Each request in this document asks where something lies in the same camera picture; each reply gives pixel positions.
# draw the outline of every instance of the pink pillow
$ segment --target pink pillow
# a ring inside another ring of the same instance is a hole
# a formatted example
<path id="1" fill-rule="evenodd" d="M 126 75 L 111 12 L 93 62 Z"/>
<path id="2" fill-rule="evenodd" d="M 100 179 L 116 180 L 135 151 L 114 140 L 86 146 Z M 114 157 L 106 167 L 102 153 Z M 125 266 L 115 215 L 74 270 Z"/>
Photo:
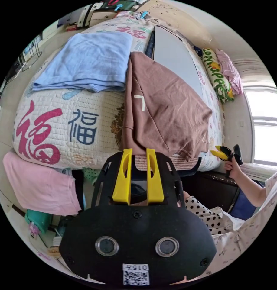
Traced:
<path id="1" fill-rule="evenodd" d="M 241 78 L 230 57 L 220 49 L 216 49 L 216 55 L 221 67 L 221 72 L 229 80 L 233 94 L 241 94 L 243 91 Z"/>

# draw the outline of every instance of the camera lens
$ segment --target camera lens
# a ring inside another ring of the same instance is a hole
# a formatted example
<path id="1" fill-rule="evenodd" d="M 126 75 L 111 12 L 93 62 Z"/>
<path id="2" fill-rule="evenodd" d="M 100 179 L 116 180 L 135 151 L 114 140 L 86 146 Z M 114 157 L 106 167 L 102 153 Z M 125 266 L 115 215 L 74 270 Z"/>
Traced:
<path id="1" fill-rule="evenodd" d="M 156 244 L 156 252 L 161 257 L 171 257 L 179 250 L 179 242 L 171 237 L 164 237 Z"/>
<path id="2" fill-rule="evenodd" d="M 95 243 L 95 248 L 103 256 L 113 256 L 119 250 L 117 241 L 111 237 L 100 237 Z"/>

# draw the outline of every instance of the folded brown shirt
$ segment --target folded brown shirt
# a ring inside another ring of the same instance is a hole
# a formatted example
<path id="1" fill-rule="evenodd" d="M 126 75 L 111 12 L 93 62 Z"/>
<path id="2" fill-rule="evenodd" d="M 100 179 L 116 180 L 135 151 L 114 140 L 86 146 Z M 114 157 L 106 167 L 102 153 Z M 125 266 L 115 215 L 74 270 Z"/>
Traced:
<path id="1" fill-rule="evenodd" d="M 130 54 L 120 150 L 146 148 L 190 160 L 208 151 L 212 110 L 175 73 L 142 52 Z"/>

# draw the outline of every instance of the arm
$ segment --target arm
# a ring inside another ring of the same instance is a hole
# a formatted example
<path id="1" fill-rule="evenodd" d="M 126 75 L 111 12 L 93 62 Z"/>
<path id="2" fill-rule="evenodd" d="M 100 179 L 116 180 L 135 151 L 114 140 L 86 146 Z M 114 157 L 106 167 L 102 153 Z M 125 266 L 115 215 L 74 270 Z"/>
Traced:
<path id="1" fill-rule="evenodd" d="M 225 162 L 224 168 L 225 170 L 231 170 L 230 177 L 238 184 L 253 206 L 258 207 L 263 205 L 266 199 L 266 188 L 262 188 L 244 174 L 234 157 L 232 161 Z"/>

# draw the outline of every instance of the bed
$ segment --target bed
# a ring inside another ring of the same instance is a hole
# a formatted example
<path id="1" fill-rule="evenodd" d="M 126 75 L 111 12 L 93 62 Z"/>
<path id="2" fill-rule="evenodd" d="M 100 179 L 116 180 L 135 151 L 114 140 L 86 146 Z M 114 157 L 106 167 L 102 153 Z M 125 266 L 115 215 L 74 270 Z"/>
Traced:
<path id="1" fill-rule="evenodd" d="M 145 52 L 155 23 L 139 14 L 123 11 L 83 33 L 120 31 L 133 36 L 131 51 Z M 209 121 L 209 150 L 223 142 L 224 114 L 208 79 L 202 61 L 194 49 L 182 40 L 192 56 L 201 81 L 203 100 L 212 109 Z M 86 90 L 57 89 L 32 91 L 34 81 L 61 48 L 39 68 L 20 100 L 12 135 L 13 147 L 24 160 L 54 167 L 101 169 L 106 159 L 118 151 L 124 114 L 121 92 L 92 93 Z M 208 151 L 201 154 L 200 171 L 219 166 L 220 161 Z M 172 156 L 177 170 L 191 170 L 198 158 L 189 162 Z M 139 171 L 146 170 L 144 156 L 135 157 Z"/>

